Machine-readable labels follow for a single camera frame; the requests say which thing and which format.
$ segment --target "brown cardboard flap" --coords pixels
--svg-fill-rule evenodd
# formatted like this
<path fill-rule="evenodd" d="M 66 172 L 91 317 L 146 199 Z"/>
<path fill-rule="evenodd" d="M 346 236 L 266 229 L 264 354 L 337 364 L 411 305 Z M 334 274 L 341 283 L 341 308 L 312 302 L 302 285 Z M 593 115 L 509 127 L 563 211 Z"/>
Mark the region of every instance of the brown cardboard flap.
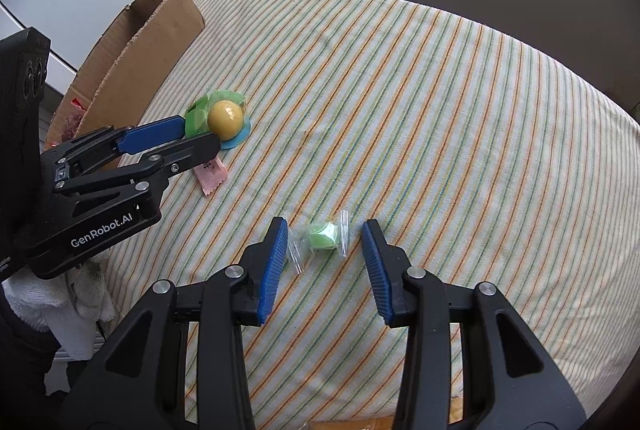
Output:
<path fill-rule="evenodd" d="M 60 142 L 77 98 L 87 109 L 78 135 L 140 122 L 151 99 L 204 28 L 193 0 L 135 0 L 113 20 L 80 67 L 56 111 L 47 148 Z"/>

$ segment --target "table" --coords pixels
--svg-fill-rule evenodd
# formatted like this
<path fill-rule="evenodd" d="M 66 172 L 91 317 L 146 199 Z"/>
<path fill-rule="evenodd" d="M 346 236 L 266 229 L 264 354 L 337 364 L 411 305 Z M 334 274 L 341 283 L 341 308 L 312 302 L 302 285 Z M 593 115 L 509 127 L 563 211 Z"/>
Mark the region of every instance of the table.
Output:
<path fill-rule="evenodd" d="M 162 221 L 113 248 L 121 316 L 158 278 L 183 285 L 236 262 L 273 216 L 294 226 L 346 208 L 347 259 L 286 267 L 268 323 L 243 332 L 257 428 L 393 413 L 405 334 L 376 314 L 359 245 L 371 217 L 444 282 L 494 282 L 595 410 L 640 344 L 640 126 L 553 59 L 442 10 L 194 1 L 206 28 L 142 123 L 231 89 L 253 131 L 222 154 L 215 193 L 180 175 Z M 455 327 L 452 342 L 457 396 Z"/>

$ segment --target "gloved hand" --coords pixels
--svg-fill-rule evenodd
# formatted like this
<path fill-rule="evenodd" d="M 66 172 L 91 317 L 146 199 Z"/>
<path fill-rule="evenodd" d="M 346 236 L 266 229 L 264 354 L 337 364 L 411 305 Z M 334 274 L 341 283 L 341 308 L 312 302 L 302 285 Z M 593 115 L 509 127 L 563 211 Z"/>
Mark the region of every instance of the gloved hand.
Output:
<path fill-rule="evenodd" d="M 2 282 L 14 313 L 37 331 L 51 330 L 74 360 L 94 355 L 95 322 L 115 316 L 100 261 L 104 252 L 51 280 L 21 269 Z"/>

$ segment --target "yellow ball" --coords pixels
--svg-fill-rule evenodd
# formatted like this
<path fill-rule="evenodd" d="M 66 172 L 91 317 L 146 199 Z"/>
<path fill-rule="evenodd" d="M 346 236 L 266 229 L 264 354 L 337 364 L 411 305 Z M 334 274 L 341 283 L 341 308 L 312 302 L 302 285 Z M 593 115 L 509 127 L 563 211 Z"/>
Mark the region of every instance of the yellow ball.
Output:
<path fill-rule="evenodd" d="M 242 110 L 234 102 L 221 100 L 209 109 L 207 124 L 209 130 L 217 134 L 221 141 L 227 141 L 242 130 L 244 118 Z"/>

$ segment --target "bolt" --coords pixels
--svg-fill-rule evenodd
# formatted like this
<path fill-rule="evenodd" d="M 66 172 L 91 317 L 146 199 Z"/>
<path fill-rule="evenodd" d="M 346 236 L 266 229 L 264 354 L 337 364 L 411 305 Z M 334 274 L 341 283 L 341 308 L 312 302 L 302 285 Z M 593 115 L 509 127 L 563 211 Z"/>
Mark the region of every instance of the bolt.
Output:
<path fill-rule="evenodd" d="M 229 278 L 240 278 L 244 273 L 242 266 L 229 266 L 225 269 L 225 275 Z"/>
<path fill-rule="evenodd" d="M 495 292 L 498 291 L 491 282 L 481 282 L 478 285 L 478 289 L 483 295 L 493 296 Z"/>
<path fill-rule="evenodd" d="M 151 289 L 159 295 L 164 294 L 171 289 L 171 282 L 168 280 L 158 280 Z"/>
<path fill-rule="evenodd" d="M 418 266 L 408 267 L 406 273 L 411 278 L 424 278 L 427 275 L 427 272 Z"/>

